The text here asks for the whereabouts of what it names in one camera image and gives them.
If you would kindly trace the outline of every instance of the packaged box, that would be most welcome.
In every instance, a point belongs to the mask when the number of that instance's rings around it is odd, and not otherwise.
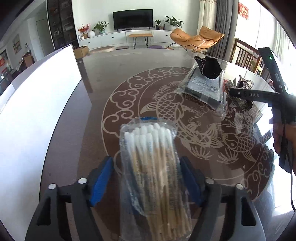
[[[81,46],[77,49],[74,49],[74,55],[76,59],[83,58],[89,53],[89,47],[88,46]]]

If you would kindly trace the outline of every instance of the hand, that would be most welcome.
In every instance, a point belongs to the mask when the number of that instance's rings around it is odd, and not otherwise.
[[[281,152],[280,139],[284,135],[283,124],[274,123],[273,118],[269,120],[269,123],[274,125],[274,130],[272,132],[272,136],[274,137],[274,150],[279,155]],[[296,126],[286,124],[286,138],[287,140],[292,142],[293,153],[294,153],[294,156],[296,157]],[[293,171],[296,175],[296,162],[293,162]]]

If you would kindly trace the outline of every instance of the black shell-shaped object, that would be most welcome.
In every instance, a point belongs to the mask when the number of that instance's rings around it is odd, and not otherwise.
[[[202,75],[211,80],[217,78],[222,72],[219,63],[215,58],[209,56],[205,56],[205,58],[194,56],[194,59],[196,60]]]

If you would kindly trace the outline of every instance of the plastic bag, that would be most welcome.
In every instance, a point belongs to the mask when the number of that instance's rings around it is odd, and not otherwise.
[[[223,74],[211,80],[199,70],[197,62],[194,63],[184,80],[176,88],[177,94],[188,94],[198,98],[216,110],[223,111],[225,108],[226,94],[223,91]]]
[[[173,122],[135,118],[120,130],[121,239],[185,240],[192,231]]]

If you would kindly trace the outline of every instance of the glossy table surface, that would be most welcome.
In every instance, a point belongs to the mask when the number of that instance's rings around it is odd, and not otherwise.
[[[194,55],[181,50],[128,49],[84,57],[78,63],[82,81],[65,106],[49,145],[41,195],[50,183],[72,184],[86,177],[105,155],[114,157],[116,171],[93,214],[104,240],[117,240],[120,125],[137,116],[166,118],[178,126],[175,139],[178,155],[188,156],[195,168],[220,184],[242,183],[255,203],[266,239],[276,240],[293,212],[290,175],[279,167],[279,157],[273,150],[272,125],[268,123],[271,108],[255,102],[248,111],[228,97],[221,114],[191,96],[174,93],[192,67]],[[225,70],[224,79],[238,79],[241,75],[254,82],[254,90],[273,92],[254,73],[226,61],[219,62]],[[79,92],[85,89],[92,104],[89,112],[80,106],[83,100]],[[72,145],[69,143],[78,134],[69,126],[79,126],[77,117],[87,122],[80,133],[82,141]],[[66,128],[69,131],[63,135],[58,133]]]

